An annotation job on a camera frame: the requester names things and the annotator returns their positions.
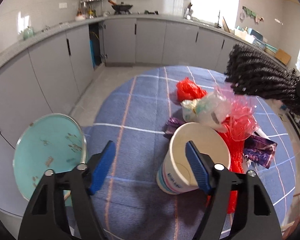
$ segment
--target paper cup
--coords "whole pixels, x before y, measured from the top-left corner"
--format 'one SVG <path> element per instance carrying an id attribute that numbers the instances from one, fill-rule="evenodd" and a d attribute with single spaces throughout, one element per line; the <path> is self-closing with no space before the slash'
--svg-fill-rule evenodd
<path id="1" fill-rule="evenodd" d="M 165 193 L 176 195 L 198 189 L 186 158 L 188 141 L 193 141 L 197 149 L 208 154 L 214 163 L 221 163 L 230 168 L 229 149 L 221 136 L 208 126 L 195 122 L 186 123 L 172 136 L 167 155 L 157 172 L 157 184 Z"/>

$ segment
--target plaid tablecloth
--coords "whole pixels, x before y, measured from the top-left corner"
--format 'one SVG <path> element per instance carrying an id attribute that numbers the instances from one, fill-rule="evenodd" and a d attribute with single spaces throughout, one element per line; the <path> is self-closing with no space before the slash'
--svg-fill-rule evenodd
<path id="1" fill-rule="evenodd" d="M 225 76 L 203 68 L 174 66 L 148 71 L 117 88 L 103 103 L 92 127 L 85 127 L 89 154 L 99 153 L 107 141 L 116 142 L 117 152 L 103 188 L 92 202 L 109 239 L 192 239 L 205 210 L 206 196 L 196 190 L 168 195 L 155 176 L 169 145 L 163 136 L 170 116 L 180 117 L 176 84 L 189 77 L 212 91 Z M 280 223 L 291 205 L 295 188 L 295 160 L 280 118 L 257 98 L 255 118 L 261 129 L 278 143 L 269 170 L 251 165 L 265 185 Z M 221 238 L 232 223 L 228 215 Z"/>

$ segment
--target wall outlet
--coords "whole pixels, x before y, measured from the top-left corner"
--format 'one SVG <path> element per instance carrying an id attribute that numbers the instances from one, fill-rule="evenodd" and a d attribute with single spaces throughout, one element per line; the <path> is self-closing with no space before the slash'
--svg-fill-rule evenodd
<path id="1" fill-rule="evenodd" d="M 66 2 L 59 3 L 59 9 L 67 9 L 67 8 L 68 8 L 68 4 Z"/>

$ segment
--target blue plastic container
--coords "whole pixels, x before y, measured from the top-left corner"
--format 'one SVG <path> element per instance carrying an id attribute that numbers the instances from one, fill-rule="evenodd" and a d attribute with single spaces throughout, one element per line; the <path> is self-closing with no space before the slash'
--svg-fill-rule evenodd
<path id="1" fill-rule="evenodd" d="M 71 171 L 87 158 L 86 138 L 79 124 L 64 114 L 49 114 L 31 123 L 20 137 L 13 159 L 16 183 L 29 201 L 44 172 Z M 70 191 L 65 191 L 65 200 Z"/>

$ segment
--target orange stripe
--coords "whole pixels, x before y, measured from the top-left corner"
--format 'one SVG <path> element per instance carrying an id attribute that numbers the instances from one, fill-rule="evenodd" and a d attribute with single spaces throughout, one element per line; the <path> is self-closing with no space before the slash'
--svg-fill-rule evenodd
<path id="1" fill-rule="evenodd" d="M 166 82 L 167 82 L 167 97 L 168 97 L 168 108 L 169 108 L 169 117 L 171 117 L 171 104 L 170 104 L 170 96 L 169 96 L 169 84 L 168 84 L 168 76 L 166 68 L 163 67 L 164 73 L 166 75 Z M 178 239 L 178 232 L 179 232 L 179 218 L 178 218 L 178 196 L 175 195 L 174 197 L 174 220 L 175 220 L 175 228 L 174 228 L 174 237 L 173 240 Z"/>
<path id="2" fill-rule="evenodd" d="M 115 152 L 115 157 L 114 157 L 114 161 L 112 164 L 112 171 L 111 171 L 111 177 L 114 176 L 115 174 L 115 169 L 117 166 L 117 157 L 118 157 L 118 153 L 119 153 L 119 149 L 120 149 L 120 143 L 121 143 L 121 138 L 122 138 L 122 134 L 123 134 L 123 129 L 124 129 L 124 124 L 126 122 L 127 119 L 127 115 L 128 115 L 128 110 L 129 110 L 129 106 L 130 106 L 130 101 L 131 101 L 131 97 L 132 97 L 132 91 L 134 89 L 135 83 L 136 83 L 136 76 L 133 79 L 132 85 L 131 85 L 131 89 L 130 89 L 130 93 L 129 93 L 129 97 L 128 97 L 128 101 L 126 104 L 126 109 L 124 111 L 124 116 L 122 119 L 122 123 L 121 123 L 121 128 L 120 128 L 120 132 L 119 132 L 119 136 L 117 139 L 117 144 L 116 144 L 116 152 Z M 110 231 L 110 226 L 109 226 L 109 207 L 110 207 L 110 199 L 111 199 L 111 194 L 112 194 L 112 185 L 113 185 L 113 178 L 110 179 L 110 183 L 109 183 L 109 188 L 108 188 L 108 194 L 107 194 L 107 198 L 106 198 L 106 207 L 105 207 L 105 220 L 106 220 L 106 227 L 107 230 Z"/>

